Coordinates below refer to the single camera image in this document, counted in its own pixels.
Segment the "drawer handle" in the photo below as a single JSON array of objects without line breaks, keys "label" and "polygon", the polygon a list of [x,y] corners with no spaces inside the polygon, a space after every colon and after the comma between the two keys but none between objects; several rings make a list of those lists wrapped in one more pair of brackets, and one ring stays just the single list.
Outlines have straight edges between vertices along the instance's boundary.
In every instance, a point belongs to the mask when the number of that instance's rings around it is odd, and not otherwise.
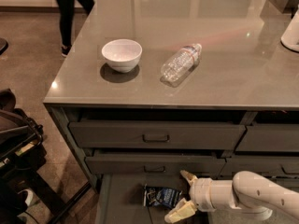
[{"label": "drawer handle", "polygon": [[289,173],[289,172],[287,172],[282,166],[281,166],[281,170],[282,170],[283,174],[285,174],[285,175],[299,175],[299,173]]},{"label": "drawer handle", "polygon": [[143,170],[145,173],[148,174],[162,174],[166,172],[165,166],[159,168],[158,170],[148,170],[146,166],[143,166]]},{"label": "drawer handle", "polygon": [[167,143],[170,141],[170,136],[168,134],[165,139],[148,139],[145,134],[142,134],[142,139],[145,143]]}]

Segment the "clear bottle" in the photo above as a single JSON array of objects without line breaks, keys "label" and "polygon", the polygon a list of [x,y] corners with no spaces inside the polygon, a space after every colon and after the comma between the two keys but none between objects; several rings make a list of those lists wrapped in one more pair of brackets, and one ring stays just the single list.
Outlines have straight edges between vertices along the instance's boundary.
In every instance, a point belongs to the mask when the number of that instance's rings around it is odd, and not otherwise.
[{"label": "clear bottle", "polygon": [[178,81],[191,67],[199,64],[201,51],[202,46],[200,44],[191,44],[181,48],[162,66],[163,78],[170,83]]}]

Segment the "black pants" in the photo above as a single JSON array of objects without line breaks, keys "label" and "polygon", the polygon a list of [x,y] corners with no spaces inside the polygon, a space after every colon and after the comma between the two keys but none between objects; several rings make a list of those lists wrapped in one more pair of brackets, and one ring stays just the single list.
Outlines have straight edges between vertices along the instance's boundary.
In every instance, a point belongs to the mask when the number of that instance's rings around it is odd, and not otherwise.
[{"label": "black pants", "polygon": [[26,203],[0,178],[0,224],[24,223],[17,215],[26,209]]},{"label": "black pants", "polygon": [[[56,0],[60,9],[60,32],[62,36],[63,45],[70,46],[72,44],[72,25],[74,18],[74,0]],[[93,0],[78,0],[83,6],[86,13],[89,14],[93,9]]]}]

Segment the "brown floor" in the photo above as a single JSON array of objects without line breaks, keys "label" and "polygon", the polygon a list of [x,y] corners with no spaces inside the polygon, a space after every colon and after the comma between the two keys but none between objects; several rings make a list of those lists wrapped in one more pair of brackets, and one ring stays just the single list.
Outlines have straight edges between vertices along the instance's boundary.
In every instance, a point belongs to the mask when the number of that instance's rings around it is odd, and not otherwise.
[{"label": "brown floor", "polygon": [[[85,19],[84,14],[76,14],[74,39]],[[43,106],[43,99],[51,82],[64,62],[60,52],[58,22],[58,13],[0,12],[0,37],[9,43],[8,49],[0,56],[0,89],[11,88],[17,97],[17,107],[44,126],[47,162],[38,173],[67,202],[87,179]],[[90,189],[61,223],[94,223],[97,200],[98,194]],[[40,224],[47,223],[52,218],[50,210],[36,196],[33,206],[27,211]],[[27,217],[28,224],[35,223],[26,214],[22,216]],[[225,211],[210,215],[209,221],[214,224],[261,223],[236,217]],[[275,213],[264,223],[294,222]]]}]

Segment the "drawer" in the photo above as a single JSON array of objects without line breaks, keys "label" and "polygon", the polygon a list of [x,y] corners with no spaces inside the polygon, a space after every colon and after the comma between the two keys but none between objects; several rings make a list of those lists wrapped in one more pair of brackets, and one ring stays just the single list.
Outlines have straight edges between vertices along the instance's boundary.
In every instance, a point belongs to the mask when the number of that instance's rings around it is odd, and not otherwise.
[{"label": "drawer", "polygon": [[[164,224],[164,216],[169,209],[143,206],[144,185],[168,187],[189,191],[187,181],[177,175],[104,175],[98,202],[96,224]],[[177,224],[208,223],[207,213],[197,212],[195,216]]]},{"label": "drawer", "polygon": [[236,151],[299,152],[297,124],[259,124],[247,129]]},{"label": "drawer", "polygon": [[200,155],[169,154],[101,154],[86,157],[90,172],[105,174],[166,174],[177,175],[184,169],[197,175],[217,176],[224,159]]},{"label": "drawer", "polygon": [[71,122],[79,147],[234,149],[242,125],[171,121]]},{"label": "drawer", "polygon": [[240,171],[252,171],[264,176],[295,177],[299,176],[299,158],[234,156],[227,159],[221,175],[233,176]]}]

